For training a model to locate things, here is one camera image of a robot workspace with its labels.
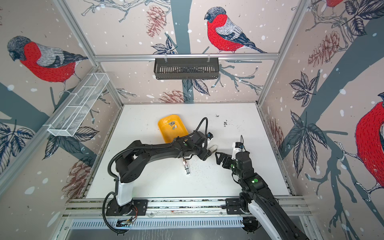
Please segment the white pink stapler body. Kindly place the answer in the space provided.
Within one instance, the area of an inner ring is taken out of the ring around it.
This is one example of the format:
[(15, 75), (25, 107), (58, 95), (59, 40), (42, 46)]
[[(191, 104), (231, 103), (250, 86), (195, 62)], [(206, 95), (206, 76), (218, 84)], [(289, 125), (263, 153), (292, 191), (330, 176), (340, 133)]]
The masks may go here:
[(187, 176), (191, 174), (191, 171), (190, 171), (190, 168), (189, 168), (189, 164), (188, 164), (188, 161), (183, 159), (183, 164), (184, 164), (184, 168), (185, 168), (185, 171), (186, 171), (186, 174)]

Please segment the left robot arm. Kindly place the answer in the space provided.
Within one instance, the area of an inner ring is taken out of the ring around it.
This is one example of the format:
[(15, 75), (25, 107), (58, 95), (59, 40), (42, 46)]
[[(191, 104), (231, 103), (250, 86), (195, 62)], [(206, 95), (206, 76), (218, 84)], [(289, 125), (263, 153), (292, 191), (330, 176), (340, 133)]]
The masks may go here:
[(177, 136), (171, 143), (148, 145), (140, 140), (132, 142), (118, 152), (108, 163), (108, 174), (114, 178), (115, 191), (109, 193), (113, 199), (105, 197), (103, 216), (127, 216), (138, 213), (133, 201), (133, 182), (141, 175), (146, 165), (163, 159), (186, 159), (196, 156), (206, 161), (212, 155), (208, 143), (213, 134), (208, 132), (208, 118), (204, 117), (197, 128), (186, 136)]

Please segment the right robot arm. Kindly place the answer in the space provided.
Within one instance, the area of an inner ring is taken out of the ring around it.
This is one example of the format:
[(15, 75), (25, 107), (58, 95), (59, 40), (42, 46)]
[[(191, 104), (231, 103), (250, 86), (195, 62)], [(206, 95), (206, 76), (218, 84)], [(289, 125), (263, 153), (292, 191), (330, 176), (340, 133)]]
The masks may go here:
[(215, 153), (217, 164), (230, 169), (242, 188), (238, 198), (227, 198), (222, 205), (228, 215), (248, 214), (243, 218), (243, 229), (248, 233), (263, 227), (272, 240), (307, 240), (289, 218), (272, 194), (268, 184), (252, 166), (249, 152), (238, 152), (235, 159), (225, 153)]

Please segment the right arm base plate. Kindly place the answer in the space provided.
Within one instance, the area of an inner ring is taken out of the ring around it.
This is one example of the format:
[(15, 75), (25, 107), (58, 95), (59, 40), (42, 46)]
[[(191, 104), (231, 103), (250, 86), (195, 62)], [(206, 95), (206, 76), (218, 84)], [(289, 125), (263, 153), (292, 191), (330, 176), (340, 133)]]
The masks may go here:
[(225, 207), (223, 207), (227, 215), (248, 215), (249, 211), (246, 202), (242, 198), (227, 198), (225, 199)]

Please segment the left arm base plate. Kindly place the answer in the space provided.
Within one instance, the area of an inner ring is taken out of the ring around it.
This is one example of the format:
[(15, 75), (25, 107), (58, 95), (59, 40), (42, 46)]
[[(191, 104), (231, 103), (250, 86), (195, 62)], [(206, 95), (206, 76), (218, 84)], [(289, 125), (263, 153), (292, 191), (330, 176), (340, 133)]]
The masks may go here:
[(145, 216), (148, 200), (133, 199), (130, 203), (119, 206), (117, 200), (113, 198), (106, 205), (106, 216)]

